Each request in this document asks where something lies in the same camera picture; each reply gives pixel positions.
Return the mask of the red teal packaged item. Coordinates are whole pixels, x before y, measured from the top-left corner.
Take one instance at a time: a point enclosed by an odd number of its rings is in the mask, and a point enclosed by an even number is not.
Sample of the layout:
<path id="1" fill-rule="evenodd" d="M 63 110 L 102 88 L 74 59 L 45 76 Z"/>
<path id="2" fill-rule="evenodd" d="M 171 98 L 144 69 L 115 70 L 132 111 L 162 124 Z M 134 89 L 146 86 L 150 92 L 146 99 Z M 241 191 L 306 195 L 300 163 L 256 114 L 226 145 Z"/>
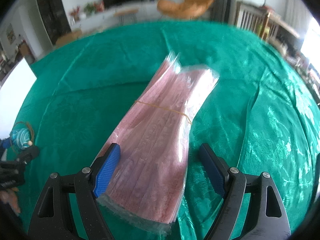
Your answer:
<path id="1" fill-rule="evenodd" d="M 10 146 L 18 154 L 33 146 L 35 132 L 29 122 L 16 122 L 10 132 Z"/>

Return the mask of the pink plastic bag bundle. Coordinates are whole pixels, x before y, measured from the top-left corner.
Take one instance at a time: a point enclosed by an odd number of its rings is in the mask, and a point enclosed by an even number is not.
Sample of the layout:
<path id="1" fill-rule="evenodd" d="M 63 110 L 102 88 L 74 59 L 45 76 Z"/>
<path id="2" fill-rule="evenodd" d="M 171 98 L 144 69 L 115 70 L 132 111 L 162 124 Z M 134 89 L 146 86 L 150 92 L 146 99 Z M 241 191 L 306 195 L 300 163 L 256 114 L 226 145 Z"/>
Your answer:
<path id="1" fill-rule="evenodd" d="M 219 80 L 205 65 L 183 67 L 170 53 L 113 130 L 93 193 L 129 223 L 170 231 L 180 208 L 193 119 Z"/>

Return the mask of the green tablecloth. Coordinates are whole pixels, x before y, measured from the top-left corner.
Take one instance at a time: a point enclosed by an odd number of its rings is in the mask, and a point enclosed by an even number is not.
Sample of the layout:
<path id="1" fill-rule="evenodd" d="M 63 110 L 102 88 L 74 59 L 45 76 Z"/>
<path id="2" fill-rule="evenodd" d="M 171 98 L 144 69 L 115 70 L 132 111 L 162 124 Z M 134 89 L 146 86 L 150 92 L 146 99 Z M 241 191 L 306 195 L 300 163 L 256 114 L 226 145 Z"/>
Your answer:
<path id="1" fill-rule="evenodd" d="M 52 172 L 91 164 L 116 125 L 175 52 L 219 81 L 193 120 L 187 183 L 165 239 L 203 239 L 221 206 L 198 158 L 210 144 L 241 172 L 272 176 L 295 230 L 307 212 L 319 154 L 319 109 L 300 76 L 253 33 L 208 22 L 148 22 L 97 33 L 31 65 L 36 75 L 17 121 L 40 148 L 18 192 L 25 229 Z"/>

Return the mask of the cardboard box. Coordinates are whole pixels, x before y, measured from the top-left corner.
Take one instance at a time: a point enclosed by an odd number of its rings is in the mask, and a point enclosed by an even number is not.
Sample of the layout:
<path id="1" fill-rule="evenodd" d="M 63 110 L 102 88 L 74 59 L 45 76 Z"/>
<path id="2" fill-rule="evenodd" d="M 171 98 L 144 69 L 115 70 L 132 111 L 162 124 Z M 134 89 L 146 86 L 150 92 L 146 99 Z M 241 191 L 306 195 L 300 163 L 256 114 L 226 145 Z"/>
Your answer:
<path id="1" fill-rule="evenodd" d="M 80 29 L 73 31 L 73 32 L 70 32 L 70 33 L 67 33 L 57 39 L 55 46 L 57 48 L 63 47 L 66 44 L 69 44 L 69 43 L 79 39 L 81 36 L 82 36 L 82 31 Z"/>

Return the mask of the red flower plant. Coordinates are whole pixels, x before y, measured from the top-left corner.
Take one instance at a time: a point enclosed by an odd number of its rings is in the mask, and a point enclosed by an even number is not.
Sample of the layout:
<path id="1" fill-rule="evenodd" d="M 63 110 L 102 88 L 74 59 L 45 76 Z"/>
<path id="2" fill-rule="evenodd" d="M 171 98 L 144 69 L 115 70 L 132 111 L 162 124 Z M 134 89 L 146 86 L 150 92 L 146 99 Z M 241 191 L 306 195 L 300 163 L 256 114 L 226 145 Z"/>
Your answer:
<path id="1" fill-rule="evenodd" d="M 79 12 L 80 12 L 80 6 L 77 6 L 76 8 L 73 8 L 69 14 L 73 18 L 74 22 L 79 21 Z"/>

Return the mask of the dark bookshelf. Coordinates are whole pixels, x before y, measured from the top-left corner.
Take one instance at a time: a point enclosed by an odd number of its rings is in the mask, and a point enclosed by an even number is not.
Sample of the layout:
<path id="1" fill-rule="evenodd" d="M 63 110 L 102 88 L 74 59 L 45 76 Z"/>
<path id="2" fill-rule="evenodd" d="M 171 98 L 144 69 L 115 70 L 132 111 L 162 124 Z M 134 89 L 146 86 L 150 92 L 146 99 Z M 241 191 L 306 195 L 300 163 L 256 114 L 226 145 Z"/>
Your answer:
<path id="1" fill-rule="evenodd" d="M 62 0 L 36 0 L 42 22 L 52 45 L 71 32 Z"/>

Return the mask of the wooden bench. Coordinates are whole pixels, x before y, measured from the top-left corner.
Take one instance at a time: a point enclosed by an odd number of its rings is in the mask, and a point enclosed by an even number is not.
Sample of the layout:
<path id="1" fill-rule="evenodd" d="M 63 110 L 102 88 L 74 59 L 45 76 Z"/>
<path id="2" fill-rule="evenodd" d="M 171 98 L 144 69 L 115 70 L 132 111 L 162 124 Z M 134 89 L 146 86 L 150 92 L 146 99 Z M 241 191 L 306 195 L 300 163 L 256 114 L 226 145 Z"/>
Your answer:
<path id="1" fill-rule="evenodd" d="M 137 13 L 139 12 L 138 8 L 117 11 L 114 13 L 114 17 L 119 19 L 119 24 L 124 25 L 125 17 L 130 16 L 133 23 L 137 22 Z"/>

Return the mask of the white tv cabinet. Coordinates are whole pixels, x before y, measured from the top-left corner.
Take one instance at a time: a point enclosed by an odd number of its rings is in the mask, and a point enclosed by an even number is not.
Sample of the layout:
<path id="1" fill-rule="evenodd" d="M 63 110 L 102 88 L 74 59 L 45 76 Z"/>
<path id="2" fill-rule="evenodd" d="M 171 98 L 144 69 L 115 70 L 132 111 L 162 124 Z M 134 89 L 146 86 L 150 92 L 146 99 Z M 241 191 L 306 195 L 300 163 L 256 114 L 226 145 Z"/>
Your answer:
<path id="1" fill-rule="evenodd" d="M 121 26 L 119 24 L 119 19 L 114 17 L 114 13 L 134 8 L 139 9 L 139 12 L 137 13 L 137 22 L 156 21 L 162 17 L 161 13 L 157 10 L 157 2 L 129 3 L 87 16 L 84 20 L 72 24 L 71 31 L 80 29 L 83 33 L 89 33 L 98 29 Z M 124 25 L 131 23 L 133 23 L 131 17 L 126 16 Z"/>

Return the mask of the wooden dining chair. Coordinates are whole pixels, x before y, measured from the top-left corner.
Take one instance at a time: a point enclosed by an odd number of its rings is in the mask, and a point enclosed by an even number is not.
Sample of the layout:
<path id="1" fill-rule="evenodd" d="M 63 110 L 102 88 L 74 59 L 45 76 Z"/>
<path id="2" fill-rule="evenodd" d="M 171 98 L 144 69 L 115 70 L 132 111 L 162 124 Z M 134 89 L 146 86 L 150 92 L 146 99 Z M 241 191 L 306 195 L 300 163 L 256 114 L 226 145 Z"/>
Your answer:
<path id="1" fill-rule="evenodd" d="M 271 12 L 267 9 L 237 2 L 234 25 L 239 29 L 255 33 L 262 40 L 267 40 L 270 16 Z"/>

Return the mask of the grey curtain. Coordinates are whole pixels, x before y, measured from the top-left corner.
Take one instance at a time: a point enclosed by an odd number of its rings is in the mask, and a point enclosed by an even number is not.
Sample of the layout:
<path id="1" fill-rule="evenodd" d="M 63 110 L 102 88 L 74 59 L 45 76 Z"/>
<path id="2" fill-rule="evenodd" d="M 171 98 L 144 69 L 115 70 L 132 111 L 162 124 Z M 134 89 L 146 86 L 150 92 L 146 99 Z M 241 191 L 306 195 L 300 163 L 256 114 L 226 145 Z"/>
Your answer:
<path id="1" fill-rule="evenodd" d="M 227 23 L 231 9 L 232 0 L 214 0 L 210 12 L 210 20 L 220 23 Z"/>

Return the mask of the orange lounge chair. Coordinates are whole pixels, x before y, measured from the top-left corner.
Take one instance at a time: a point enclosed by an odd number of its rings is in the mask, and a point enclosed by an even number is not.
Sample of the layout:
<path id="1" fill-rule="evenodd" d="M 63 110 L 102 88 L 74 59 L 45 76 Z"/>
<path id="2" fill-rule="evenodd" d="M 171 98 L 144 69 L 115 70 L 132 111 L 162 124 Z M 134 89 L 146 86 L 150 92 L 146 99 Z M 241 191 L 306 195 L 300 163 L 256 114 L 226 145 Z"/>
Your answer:
<path id="1" fill-rule="evenodd" d="M 193 20 L 201 17 L 215 0 L 184 0 L 176 3 L 170 0 L 159 0 L 157 10 L 164 16 L 180 20 Z"/>

